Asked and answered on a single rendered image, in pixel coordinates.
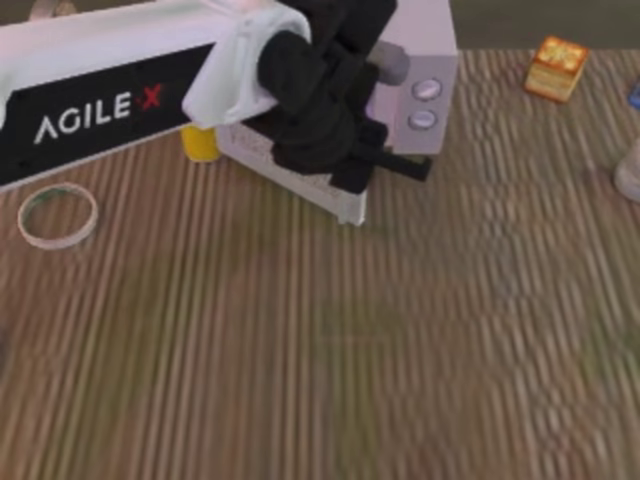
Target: dark background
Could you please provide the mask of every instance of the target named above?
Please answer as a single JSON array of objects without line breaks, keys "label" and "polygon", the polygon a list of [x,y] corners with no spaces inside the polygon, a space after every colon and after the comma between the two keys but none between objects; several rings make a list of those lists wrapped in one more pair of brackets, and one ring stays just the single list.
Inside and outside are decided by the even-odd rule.
[{"label": "dark background", "polygon": [[[79,11],[131,0],[75,0]],[[638,0],[451,0],[460,48],[535,48],[554,34],[591,48],[640,48]],[[0,24],[28,17],[30,0],[0,0]]]}]

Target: yellow cup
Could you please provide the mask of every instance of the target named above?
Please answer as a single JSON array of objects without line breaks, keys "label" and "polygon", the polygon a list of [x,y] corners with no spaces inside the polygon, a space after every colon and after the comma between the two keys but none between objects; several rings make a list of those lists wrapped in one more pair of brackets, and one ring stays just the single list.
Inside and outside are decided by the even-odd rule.
[{"label": "yellow cup", "polygon": [[207,163],[220,158],[215,129],[200,130],[193,125],[188,125],[180,130],[180,135],[182,148],[189,160]]}]

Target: white knob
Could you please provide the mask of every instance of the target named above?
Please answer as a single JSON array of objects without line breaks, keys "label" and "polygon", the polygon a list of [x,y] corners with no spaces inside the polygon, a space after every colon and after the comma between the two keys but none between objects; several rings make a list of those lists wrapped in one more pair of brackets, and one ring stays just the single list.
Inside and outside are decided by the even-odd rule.
[{"label": "white knob", "polygon": [[411,93],[416,100],[427,102],[438,97],[442,93],[442,84],[435,78],[423,80],[413,84]]},{"label": "white knob", "polygon": [[409,117],[409,127],[413,130],[429,130],[438,121],[438,116],[431,110],[420,110]]}]

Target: white ring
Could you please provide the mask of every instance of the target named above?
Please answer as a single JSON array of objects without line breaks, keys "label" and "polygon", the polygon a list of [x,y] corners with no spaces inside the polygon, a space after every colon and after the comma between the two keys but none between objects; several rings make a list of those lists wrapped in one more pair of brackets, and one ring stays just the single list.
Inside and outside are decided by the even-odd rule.
[{"label": "white ring", "polygon": [[[73,195],[78,195],[79,197],[82,197],[89,202],[89,204],[91,205],[91,214],[89,215],[86,223],[82,227],[80,227],[78,231],[61,238],[40,238],[29,233],[26,227],[26,223],[31,210],[36,205],[40,204],[40,202],[46,201],[49,196],[58,193],[71,193]],[[96,199],[91,194],[91,192],[81,187],[80,185],[76,185],[75,183],[60,183],[38,190],[34,194],[27,197],[27,199],[20,206],[20,210],[18,211],[18,229],[20,230],[20,233],[29,244],[42,250],[61,250],[63,248],[68,248],[76,245],[86,239],[89,235],[91,235],[97,224],[98,202],[96,202]]]}]

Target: orange box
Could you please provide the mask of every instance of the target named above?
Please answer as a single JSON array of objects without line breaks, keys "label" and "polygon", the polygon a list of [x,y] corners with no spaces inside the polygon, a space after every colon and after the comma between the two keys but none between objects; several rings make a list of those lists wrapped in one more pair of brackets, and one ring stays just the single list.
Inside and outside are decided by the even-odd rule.
[{"label": "orange box", "polygon": [[565,103],[582,76],[589,49],[557,37],[547,37],[529,67],[524,89]]}]

